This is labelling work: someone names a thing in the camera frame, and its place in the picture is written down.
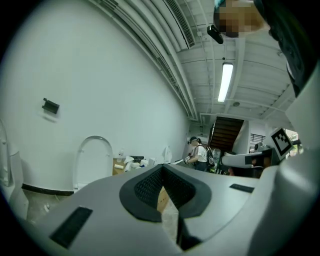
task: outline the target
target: clutter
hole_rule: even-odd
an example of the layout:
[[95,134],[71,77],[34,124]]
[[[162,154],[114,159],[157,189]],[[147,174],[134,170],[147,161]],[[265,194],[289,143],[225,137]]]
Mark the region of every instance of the clutter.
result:
[[217,170],[218,168],[218,163],[220,161],[220,156],[221,156],[221,150],[218,148],[215,148],[212,152],[213,160],[214,160],[214,169]]
[[133,160],[134,163],[140,163],[140,161],[141,161],[142,159],[145,159],[144,156],[133,156],[133,155],[131,155],[131,157],[134,159],[134,160]]
[[155,165],[155,162],[156,162],[156,158],[155,158],[155,157],[149,158],[149,165],[150,165],[150,166],[154,166],[154,165]]
[[114,168],[123,169],[124,167],[123,167],[122,165],[115,164],[115,165],[114,165]]
[[169,146],[164,149],[164,163],[170,164],[172,160],[172,152]]
[[140,167],[147,167],[149,165],[149,162],[145,159],[142,159],[140,162]]
[[134,160],[135,160],[135,159],[134,159],[133,157],[127,155],[127,156],[125,157],[125,160],[124,160],[123,163],[126,165],[127,163],[129,163],[129,162],[131,162],[131,161],[134,161]]
[[154,161],[154,164],[155,165],[161,165],[161,164],[164,164],[165,163],[165,159],[164,157],[161,155],[159,157],[157,157]]
[[132,167],[132,168],[138,168],[138,167],[140,167],[140,163],[138,163],[138,162],[133,162],[133,163],[131,164],[131,167]]
[[183,161],[184,161],[184,159],[178,160],[178,161],[174,162],[173,165],[180,164],[180,163],[183,162]]
[[47,213],[50,212],[50,205],[48,203],[45,204],[43,208]]
[[59,198],[56,195],[54,195],[54,197],[58,202],[60,202]]
[[121,150],[119,151],[119,154],[118,154],[118,158],[116,159],[116,161],[118,163],[121,163],[122,159],[123,159],[123,156],[124,156],[124,153],[125,153],[125,150],[124,148],[121,148]]
[[131,165],[133,164],[134,161],[130,161],[126,164],[124,172],[130,172],[131,171]]
[[187,156],[187,157],[184,159],[184,163],[187,164],[189,160],[190,160],[190,156]]

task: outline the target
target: ceiling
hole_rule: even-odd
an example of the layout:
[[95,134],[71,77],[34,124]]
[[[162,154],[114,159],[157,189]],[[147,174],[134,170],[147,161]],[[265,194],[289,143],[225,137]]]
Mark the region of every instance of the ceiling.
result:
[[[285,115],[295,99],[287,62],[267,30],[218,44],[207,34],[214,0],[89,1],[144,50],[192,122],[211,126],[220,116],[293,129]],[[218,102],[224,62],[234,68],[226,100]]]
[[[204,125],[210,115],[268,122],[291,128],[284,111],[295,99],[287,73],[286,58],[267,30],[245,38],[226,38],[218,44],[207,34],[213,22],[214,0],[178,0],[192,29],[196,44],[178,53],[198,113]],[[225,102],[218,102],[224,62],[233,63]]]

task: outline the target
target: cap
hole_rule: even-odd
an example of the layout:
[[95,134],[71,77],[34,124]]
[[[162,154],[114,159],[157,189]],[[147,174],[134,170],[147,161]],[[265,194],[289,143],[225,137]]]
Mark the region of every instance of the cap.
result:
[[198,138],[197,138],[197,137],[195,137],[195,136],[191,137],[191,139],[190,139],[190,143],[191,143],[192,141],[194,141],[194,140],[198,140]]

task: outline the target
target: black hair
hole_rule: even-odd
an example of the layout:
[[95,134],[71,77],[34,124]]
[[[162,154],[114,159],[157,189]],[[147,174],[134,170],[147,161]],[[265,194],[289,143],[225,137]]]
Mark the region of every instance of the black hair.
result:
[[230,29],[227,27],[225,22],[221,24],[220,7],[226,7],[226,1],[223,1],[218,8],[214,8],[213,23],[215,24],[219,32],[226,35],[228,38],[238,38],[239,37],[238,32],[230,31]]

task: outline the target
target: fluorescent light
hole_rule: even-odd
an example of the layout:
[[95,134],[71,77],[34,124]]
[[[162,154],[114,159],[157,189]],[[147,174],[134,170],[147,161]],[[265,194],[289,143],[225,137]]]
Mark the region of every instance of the fluorescent light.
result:
[[234,65],[232,63],[223,63],[222,65],[222,80],[221,80],[218,102],[225,102],[233,69],[234,69]]

